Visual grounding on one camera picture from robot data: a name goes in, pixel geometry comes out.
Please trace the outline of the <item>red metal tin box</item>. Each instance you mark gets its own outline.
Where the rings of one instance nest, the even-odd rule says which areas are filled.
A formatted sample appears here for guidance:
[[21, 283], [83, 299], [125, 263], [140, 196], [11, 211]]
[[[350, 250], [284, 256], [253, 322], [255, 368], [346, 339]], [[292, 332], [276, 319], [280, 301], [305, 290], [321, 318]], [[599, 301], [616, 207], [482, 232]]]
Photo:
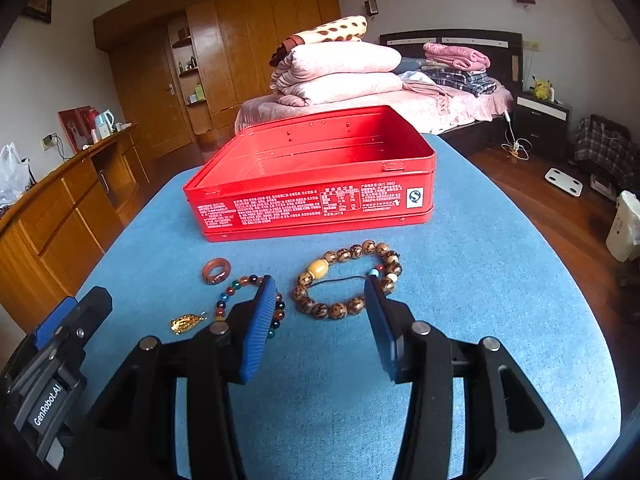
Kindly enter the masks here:
[[436, 153], [391, 107], [264, 122], [183, 187], [206, 240], [323, 234], [430, 220]]

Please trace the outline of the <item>gold pendant charm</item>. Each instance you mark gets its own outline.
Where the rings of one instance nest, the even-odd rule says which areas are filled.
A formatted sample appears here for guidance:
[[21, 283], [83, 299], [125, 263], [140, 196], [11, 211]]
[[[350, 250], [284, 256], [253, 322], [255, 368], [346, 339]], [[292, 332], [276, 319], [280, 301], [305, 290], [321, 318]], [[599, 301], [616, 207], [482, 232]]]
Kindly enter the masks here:
[[189, 330], [193, 330], [198, 326], [198, 324], [201, 324], [201, 322], [204, 322], [207, 319], [208, 315], [206, 312], [202, 312], [200, 314], [184, 314], [170, 321], [170, 330], [175, 335], [184, 334]]

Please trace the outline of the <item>wooden sideboard cabinet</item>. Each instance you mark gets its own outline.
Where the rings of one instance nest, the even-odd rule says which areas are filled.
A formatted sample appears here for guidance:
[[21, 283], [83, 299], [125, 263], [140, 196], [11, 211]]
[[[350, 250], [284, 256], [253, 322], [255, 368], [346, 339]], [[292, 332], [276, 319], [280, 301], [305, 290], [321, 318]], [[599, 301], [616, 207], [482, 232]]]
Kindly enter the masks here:
[[1, 305], [25, 332], [76, 295], [151, 193], [140, 127], [87, 148], [1, 219]]

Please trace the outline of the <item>blue table mat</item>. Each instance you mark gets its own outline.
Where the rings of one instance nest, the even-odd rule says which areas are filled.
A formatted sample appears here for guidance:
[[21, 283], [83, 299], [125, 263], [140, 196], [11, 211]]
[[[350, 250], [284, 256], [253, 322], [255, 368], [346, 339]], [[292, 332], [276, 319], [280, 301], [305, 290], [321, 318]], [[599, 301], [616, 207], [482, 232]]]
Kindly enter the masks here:
[[[620, 434], [620, 394], [608, 345], [570, 272], [538, 230], [480, 170], [437, 136], [434, 203], [418, 226], [214, 244], [196, 224], [182, 172], [122, 231], [87, 280], [113, 310], [87, 344], [83, 418], [144, 336], [170, 341], [169, 324], [210, 310], [208, 259], [234, 276], [271, 275], [288, 294], [329, 250], [389, 244], [404, 272], [394, 296], [450, 338], [498, 338], [561, 426], [583, 471]], [[364, 315], [316, 321], [288, 306], [257, 375], [232, 386], [232, 410], [252, 479], [387, 479], [394, 472], [410, 389], [381, 366]]]

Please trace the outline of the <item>white plastic bag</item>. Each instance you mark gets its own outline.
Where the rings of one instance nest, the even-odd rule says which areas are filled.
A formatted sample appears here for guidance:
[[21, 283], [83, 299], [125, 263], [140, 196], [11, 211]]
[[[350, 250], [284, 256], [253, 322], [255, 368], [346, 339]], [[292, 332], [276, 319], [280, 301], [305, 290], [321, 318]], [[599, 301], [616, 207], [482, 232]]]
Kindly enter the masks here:
[[4, 144], [0, 159], [0, 205], [15, 204], [29, 187], [30, 172], [27, 159], [23, 159], [13, 142]]

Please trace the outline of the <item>white electric kettle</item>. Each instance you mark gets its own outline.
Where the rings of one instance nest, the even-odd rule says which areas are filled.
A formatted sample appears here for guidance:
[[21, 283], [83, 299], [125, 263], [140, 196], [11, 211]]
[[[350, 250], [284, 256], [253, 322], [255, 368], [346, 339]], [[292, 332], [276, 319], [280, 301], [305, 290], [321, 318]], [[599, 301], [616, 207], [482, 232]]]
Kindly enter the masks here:
[[104, 112], [97, 114], [94, 118], [94, 128], [101, 139], [111, 136], [115, 130], [114, 114], [110, 110], [104, 110]]

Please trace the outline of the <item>white bathroom scale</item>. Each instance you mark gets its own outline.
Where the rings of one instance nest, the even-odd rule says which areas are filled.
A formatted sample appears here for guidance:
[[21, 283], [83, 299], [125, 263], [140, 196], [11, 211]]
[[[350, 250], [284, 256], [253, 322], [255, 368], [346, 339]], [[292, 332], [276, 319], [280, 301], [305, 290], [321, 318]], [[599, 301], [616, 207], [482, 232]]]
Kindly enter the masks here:
[[570, 196], [579, 197], [582, 195], [582, 188], [584, 187], [582, 182], [562, 170], [550, 168], [544, 175], [544, 180]]

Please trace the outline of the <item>white appliance on floor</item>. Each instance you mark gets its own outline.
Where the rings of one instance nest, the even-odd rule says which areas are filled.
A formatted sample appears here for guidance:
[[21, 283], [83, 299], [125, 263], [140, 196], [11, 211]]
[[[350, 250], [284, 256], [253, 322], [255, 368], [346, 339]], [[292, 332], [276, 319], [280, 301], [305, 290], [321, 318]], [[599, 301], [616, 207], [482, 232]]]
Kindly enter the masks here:
[[616, 215], [605, 246], [619, 262], [632, 261], [639, 257], [640, 203], [634, 193], [623, 191], [616, 200]]

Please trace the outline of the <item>bed with pink cover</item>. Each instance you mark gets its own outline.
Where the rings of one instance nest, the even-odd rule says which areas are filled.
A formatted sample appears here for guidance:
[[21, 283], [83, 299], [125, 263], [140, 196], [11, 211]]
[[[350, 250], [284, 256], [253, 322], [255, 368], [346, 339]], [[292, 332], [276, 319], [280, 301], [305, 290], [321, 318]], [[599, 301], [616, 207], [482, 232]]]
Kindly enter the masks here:
[[502, 84], [493, 92], [473, 96], [431, 81], [405, 81], [392, 73], [334, 74], [244, 102], [234, 131], [295, 116], [387, 105], [420, 133], [441, 134], [474, 122], [491, 122], [510, 110], [512, 101]]

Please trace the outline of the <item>black bedside table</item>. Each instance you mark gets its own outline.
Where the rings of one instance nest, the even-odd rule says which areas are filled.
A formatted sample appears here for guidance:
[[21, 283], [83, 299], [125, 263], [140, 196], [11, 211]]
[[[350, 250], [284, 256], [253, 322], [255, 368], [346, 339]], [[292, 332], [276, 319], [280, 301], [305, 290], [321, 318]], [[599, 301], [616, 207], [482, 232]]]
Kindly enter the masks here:
[[536, 98], [532, 92], [518, 92], [514, 99], [514, 127], [535, 150], [557, 151], [568, 141], [572, 111], [564, 104]]

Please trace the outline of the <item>folded plaid clothes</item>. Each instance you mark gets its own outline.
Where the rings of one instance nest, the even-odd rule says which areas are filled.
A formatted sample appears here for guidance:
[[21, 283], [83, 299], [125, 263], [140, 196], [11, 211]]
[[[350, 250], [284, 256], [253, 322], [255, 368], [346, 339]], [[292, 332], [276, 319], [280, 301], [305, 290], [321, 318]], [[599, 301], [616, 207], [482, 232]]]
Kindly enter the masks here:
[[495, 92], [499, 87], [498, 81], [489, 77], [482, 70], [467, 72], [466, 70], [439, 67], [424, 68], [423, 71], [436, 84], [468, 92], [472, 96], [484, 96], [484, 94]]

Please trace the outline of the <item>plaid bag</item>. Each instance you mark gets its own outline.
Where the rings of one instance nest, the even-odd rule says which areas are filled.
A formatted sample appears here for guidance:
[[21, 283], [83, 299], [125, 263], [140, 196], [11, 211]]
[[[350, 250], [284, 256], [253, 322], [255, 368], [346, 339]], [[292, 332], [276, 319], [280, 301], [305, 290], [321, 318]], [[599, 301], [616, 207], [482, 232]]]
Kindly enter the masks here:
[[639, 145], [623, 125], [596, 114], [582, 118], [574, 159], [586, 171], [607, 177], [618, 190], [639, 192]]

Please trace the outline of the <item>folded pink quilts stack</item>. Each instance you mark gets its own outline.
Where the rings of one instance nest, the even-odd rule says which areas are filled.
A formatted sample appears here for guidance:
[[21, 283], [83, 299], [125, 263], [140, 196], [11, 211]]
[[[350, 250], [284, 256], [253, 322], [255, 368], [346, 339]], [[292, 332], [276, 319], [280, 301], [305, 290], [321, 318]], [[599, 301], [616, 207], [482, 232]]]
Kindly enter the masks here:
[[400, 91], [398, 51], [368, 42], [322, 42], [294, 48], [277, 65], [270, 89], [286, 106], [306, 107]]

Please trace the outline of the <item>yellow pikachu plush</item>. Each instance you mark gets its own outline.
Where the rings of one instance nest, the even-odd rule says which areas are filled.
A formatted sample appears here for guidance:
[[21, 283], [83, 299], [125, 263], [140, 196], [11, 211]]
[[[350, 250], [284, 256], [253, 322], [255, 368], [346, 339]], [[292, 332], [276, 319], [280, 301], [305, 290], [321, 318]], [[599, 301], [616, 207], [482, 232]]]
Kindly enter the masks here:
[[532, 77], [533, 85], [530, 87], [530, 91], [537, 100], [552, 102], [553, 101], [553, 88], [552, 84], [548, 80], [538, 79], [535, 76]]

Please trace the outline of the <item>wooden wardrobe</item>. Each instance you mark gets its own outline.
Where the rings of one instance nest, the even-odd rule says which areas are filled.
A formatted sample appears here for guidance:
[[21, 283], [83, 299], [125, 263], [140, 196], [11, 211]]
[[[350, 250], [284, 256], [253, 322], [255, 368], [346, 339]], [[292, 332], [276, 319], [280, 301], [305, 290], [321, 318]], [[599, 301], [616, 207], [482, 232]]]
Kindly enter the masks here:
[[340, 14], [338, 0], [130, 0], [93, 30], [125, 119], [160, 158], [220, 148], [240, 106], [268, 93], [281, 41]]

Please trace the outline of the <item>folded pink towel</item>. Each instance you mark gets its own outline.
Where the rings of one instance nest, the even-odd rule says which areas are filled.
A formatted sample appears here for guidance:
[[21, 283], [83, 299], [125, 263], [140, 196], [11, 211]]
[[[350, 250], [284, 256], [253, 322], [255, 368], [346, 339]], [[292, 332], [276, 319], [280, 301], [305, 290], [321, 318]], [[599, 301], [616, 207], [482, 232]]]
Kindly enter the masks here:
[[488, 70], [491, 66], [487, 55], [468, 47], [428, 42], [423, 45], [423, 51], [428, 60], [446, 64], [457, 70], [475, 72], [476, 70]]

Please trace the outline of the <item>dark wooden headboard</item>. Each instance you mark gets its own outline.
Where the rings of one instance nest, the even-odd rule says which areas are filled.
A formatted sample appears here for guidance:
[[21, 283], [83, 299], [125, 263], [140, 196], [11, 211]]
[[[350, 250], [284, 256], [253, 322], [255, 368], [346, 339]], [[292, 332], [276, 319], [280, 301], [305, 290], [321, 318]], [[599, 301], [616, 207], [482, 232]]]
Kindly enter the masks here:
[[378, 36], [378, 42], [395, 48], [405, 58], [423, 58], [423, 45], [428, 42], [469, 47], [488, 56], [488, 75], [497, 79], [514, 96], [523, 88], [523, 36], [518, 32], [467, 28], [423, 29], [382, 34]]

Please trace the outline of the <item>giraffe spotted blanket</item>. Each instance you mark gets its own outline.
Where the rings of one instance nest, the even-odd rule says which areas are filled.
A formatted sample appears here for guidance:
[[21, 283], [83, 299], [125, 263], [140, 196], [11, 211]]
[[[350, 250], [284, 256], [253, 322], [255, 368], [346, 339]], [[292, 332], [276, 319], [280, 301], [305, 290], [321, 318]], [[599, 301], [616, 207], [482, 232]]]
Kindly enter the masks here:
[[332, 22], [301, 30], [285, 37], [276, 52], [271, 55], [269, 65], [277, 67], [284, 58], [303, 44], [321, 44], [335, 41], [361, 41], [368, 30], [368, 21], [362, 15], [345, 16]]

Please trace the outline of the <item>red picture frame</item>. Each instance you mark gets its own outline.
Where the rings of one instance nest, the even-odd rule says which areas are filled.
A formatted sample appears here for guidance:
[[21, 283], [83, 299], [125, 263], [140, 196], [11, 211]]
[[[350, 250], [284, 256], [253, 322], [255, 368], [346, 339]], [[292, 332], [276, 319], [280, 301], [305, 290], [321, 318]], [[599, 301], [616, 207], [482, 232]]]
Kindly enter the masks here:
[[58, 120], [66, 134], [66, 139], [75, 153], [81, 152], [86, 145], [94, 143], [93, 130], [98, 111], [92, 106], [60, 110]]

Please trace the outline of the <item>framed wall picture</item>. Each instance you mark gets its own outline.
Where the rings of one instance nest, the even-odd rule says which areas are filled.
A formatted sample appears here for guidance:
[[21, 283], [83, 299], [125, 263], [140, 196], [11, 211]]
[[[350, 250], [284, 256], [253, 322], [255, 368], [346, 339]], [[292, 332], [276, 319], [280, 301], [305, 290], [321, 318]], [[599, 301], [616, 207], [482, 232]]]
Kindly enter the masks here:
[[50, 24], [52, 21], [52, 0], [28, 0], [22, 14], [26, 18]]

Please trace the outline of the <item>small wall switch box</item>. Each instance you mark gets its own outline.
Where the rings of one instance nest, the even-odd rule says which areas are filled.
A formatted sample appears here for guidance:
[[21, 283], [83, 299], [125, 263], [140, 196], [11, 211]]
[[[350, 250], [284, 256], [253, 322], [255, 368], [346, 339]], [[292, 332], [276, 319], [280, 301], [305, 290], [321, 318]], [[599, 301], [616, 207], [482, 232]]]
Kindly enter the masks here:
[[364, 2], [364, 8], [369, 16], [378, 15], [378, 3], [376, 0], [366, 0]]

